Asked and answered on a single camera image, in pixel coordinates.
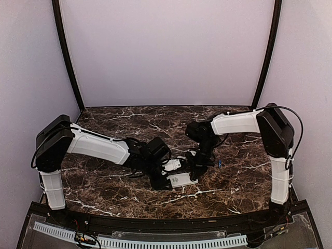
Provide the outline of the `white remote control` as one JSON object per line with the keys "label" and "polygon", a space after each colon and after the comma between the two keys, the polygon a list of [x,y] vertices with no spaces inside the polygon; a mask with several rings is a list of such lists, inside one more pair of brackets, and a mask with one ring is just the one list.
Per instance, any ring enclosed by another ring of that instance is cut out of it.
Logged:
{"label": "white remote control", "polygon": [[190,179],[190,173],[180,173],[180,174],[174,174],[174,175],[169,175],[167,179],[170,180],[171,186],[173,188],[178,188],[178,187],[185,187],[193,184],[197,184],[199,181],[194,180],[192,181]]}

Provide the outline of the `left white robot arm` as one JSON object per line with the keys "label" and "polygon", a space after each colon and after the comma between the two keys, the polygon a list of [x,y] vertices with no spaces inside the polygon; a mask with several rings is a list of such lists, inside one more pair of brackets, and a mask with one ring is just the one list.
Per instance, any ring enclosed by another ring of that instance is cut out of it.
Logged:
{"label": "left white robot arm", "polygon": [[85,130],[60,115],[36,136],[36,151],[31,168],[42,180],[53,218],[62,226],[73,222],[66,207],[61,179],[61,164],[66,154],[81,154],[110,161],[147,175],[154,190],[171,190],[163,163],[170,161],[171,151],[159,137],[148,143],[134,138],[114,139]]}

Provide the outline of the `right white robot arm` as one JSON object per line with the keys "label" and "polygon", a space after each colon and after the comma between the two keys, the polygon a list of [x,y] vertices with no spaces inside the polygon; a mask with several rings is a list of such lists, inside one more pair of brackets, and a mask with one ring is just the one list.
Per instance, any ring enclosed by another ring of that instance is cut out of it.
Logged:
{"label": "right white robot arm", "polygon": [[259,133],[272,167],[272,191],[270,200],[274,205],[265,213],[265,221],[276,225],[285,216],[284,205],[289,197],[293,177],[293,160],[299,143],[294,142],[295,129],[283,114],[284,106],[269,103],[252,111],[219,114],[208,120],[193,121],[185,134],[198,143],[198,148],[188,151],[190,179],[197,180],[214,165],[213,150],[223,141],[220,135],[232,133]]}

